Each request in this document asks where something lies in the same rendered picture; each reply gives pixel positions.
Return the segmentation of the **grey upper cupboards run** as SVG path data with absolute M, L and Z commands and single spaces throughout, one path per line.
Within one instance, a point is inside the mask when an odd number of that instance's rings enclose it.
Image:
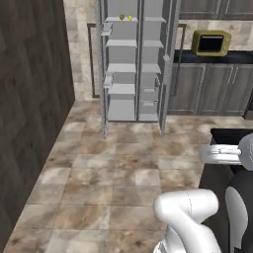
M 182 0 L 180 19 L 253 21 L 253 0 Z

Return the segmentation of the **grey fridge door with bins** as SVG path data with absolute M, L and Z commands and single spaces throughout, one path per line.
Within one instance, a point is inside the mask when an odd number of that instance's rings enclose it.
M 164 49 L 159 54 L 158 61 L 161 67 L 161 74 L 158 77 L 160 81 L 158 120 L 161 135 L 164 134 L 166 125 L 181 0 L 164 0 L 163 3 L 163 17 L 166 24 L 162 27 L 160 37 Z
M 108 133 L 108 91 L 112 84 L 112 79 L 107 74 L 108 62 L 106 53 L 107 39 L 109 38 L 113 24 L 106 21 L 106 0 L 96 0 L 96 29 L 98 45 L 98 67 L 99 67 L 99 87 L 101 105 L 101 128 L 103 138 L 107 138 Z

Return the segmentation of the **grey open fridge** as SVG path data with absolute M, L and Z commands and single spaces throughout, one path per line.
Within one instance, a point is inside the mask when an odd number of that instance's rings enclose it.
M 106 0 L 106 21 L 113 24 L 107 39 L 108 120 L 156 122 L 164 49 L 160 33 L 166 24 L 164 0 Z

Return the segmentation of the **olive yellow microwave oven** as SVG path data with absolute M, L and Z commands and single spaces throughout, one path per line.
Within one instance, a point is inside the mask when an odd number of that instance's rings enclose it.
M 226 56 L 231 34 L 219 30 L 195 30 L 191 50 L 196 56 Z

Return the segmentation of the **grey lower cupboards run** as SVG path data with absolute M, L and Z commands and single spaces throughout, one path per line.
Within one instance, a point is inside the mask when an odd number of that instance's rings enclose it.
M 174 88 L 178 64 L 173 66 Z M 182 63 L 169 115 L 242 116 L 253 91 L 253 64 Z

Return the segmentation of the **grey cupboards run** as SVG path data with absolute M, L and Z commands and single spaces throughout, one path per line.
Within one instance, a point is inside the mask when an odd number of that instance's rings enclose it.
M 173 66 L 174 88 L 178 64 Z M 169 115 L 242 116 L 253 91 L 253 64 L 182 63 Z
M 180 19 L 253 21 L 253 0 L 182 0 Z

